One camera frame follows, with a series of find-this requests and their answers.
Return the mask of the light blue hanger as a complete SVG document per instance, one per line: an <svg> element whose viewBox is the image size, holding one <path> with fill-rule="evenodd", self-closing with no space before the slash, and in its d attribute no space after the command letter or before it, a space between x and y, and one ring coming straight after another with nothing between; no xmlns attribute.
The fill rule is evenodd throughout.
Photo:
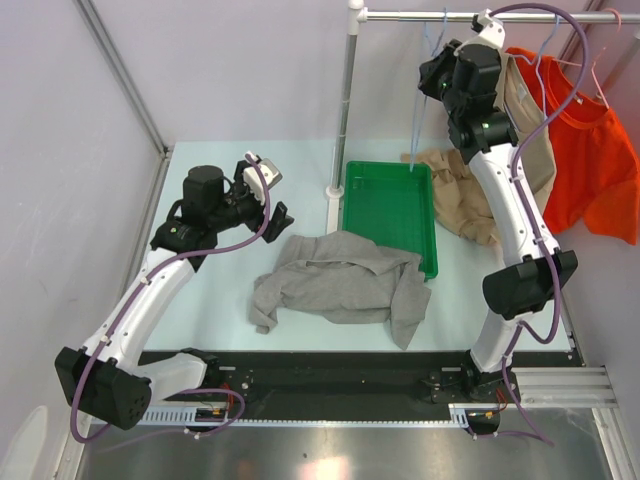
<svg viewBox="0 0 640 480"><path fill-rule="evenodd" d="M429 27L426 23L423 25L422 37L419 50L419 62L422 63L427 59L433 58L442 45L444 34L448 25L448 10L446 7L442 10L443 20L441 31L435 41L433 41L429 34ZM412 117L412 130L409 152L409 171L414 170L416 164L416 155L418 152L420 134L423 128L425 115L426 115L427 98L420 91L416 91L414 98L414 110Z"/></svg>

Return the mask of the grey t shirt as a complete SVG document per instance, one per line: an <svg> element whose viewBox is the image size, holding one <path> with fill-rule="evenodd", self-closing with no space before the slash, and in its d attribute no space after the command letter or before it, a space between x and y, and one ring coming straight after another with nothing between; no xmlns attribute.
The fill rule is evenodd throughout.
<svg viewBox="0 0 640 480"><path fill-rule="evenodd" d="M431 298L421 262L417 253L347 231L293 235L273 271L255 280L249 321L268 334L278 325L278 310L287 308L338 325L388 322L391 339L406 350Z"/></svg>

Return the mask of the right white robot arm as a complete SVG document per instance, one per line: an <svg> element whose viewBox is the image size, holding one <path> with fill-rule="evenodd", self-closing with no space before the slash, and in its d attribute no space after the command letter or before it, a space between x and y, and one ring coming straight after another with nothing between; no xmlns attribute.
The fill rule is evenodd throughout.
<svg viewBox="0 0 640 480"><path fill-rule="evenodd" d="M418 88L443 104L449 138L478 180L500 235L505 266L483 280L488 313L459 384L466 398L490 401L514 392L509 371L519 334L547 303L561 310L561 289L578 261L549 233L520 163L516 131L494 105L498 48L452 40L419 71Z"/></svg>

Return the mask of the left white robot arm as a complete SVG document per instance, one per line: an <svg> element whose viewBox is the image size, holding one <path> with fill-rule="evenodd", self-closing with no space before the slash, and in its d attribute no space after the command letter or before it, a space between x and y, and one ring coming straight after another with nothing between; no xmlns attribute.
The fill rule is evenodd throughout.
<svg viewBox="0 0 640 480"><path fill-rule="evenodd" d="M63 348L54 366L71 407L71 430L88 414L122 430L140 422L148 407L188 391L214 397L221 387L218 359L186 348L168 359L141 364L151 333L177 293L209 256L224 253L221 233L246 226L251 242L271 243L293 223L270 190L282 178L268 159L246 154L233 177L212 165L189 170L141 269L114 311L78 349Z"/></svg>

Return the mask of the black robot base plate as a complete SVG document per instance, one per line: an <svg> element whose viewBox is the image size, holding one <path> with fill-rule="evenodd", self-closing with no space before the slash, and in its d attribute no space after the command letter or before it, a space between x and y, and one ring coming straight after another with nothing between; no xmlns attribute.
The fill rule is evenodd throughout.
<svg viewBox="0 0 640 480"><path fill-rule="evenodd" d="M516 375L473 372L469 355L452 352L209 352L213 361L195 398L229 387L256 415L329 412L347 419L416 419L432 405L507 402Z"/></svg>

